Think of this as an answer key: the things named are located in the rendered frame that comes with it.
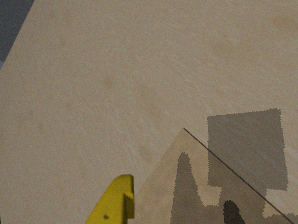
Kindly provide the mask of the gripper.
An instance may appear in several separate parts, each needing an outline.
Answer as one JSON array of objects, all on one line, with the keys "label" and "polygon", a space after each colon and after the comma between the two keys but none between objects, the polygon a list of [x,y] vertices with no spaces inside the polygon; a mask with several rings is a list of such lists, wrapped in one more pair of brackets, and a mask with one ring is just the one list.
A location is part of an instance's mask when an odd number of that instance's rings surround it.
[{"label": "gripper", "polygon": [[110,183],[85,224],[127,224],[134,217],[134,178],[125,174]]}]

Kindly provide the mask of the tan flat mat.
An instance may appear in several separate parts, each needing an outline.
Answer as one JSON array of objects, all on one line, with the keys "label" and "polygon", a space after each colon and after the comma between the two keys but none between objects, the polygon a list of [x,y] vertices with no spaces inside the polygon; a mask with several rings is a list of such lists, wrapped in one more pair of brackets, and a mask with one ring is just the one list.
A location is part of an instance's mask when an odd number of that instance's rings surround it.
[{"label": "tan flat mat", "polygon": [[134,197],[127,224],[294,224],[185,128]]}]

